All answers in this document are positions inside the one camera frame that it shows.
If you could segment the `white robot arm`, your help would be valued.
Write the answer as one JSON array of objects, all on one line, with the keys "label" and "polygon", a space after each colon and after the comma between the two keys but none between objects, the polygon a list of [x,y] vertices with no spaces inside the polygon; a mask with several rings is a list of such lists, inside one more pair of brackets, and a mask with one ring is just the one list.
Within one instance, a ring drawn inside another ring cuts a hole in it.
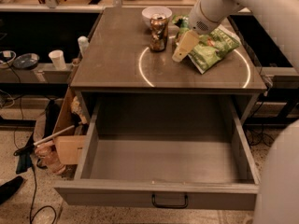
[{"label": "white robot arm", "polygon": [[[189,14],[190,30],[173,60],[181,61],[229,15],[248,8],[299,71],[299,0],[199,0]],[[283,130],[266,157],[252,224],[299,224],[299,120]]]}]

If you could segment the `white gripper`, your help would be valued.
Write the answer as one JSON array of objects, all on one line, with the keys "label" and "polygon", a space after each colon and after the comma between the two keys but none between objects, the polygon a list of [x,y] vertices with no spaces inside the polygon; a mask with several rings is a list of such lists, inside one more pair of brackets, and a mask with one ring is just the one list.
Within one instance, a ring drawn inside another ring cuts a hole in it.
[{"label": "white gripper", "polygon": [[189,13],[189,27],[180,38],[172,59],[181,62],[199,43],[199,35],[215,30],[221,22],[242,8],[235,0],[198,0]]}]

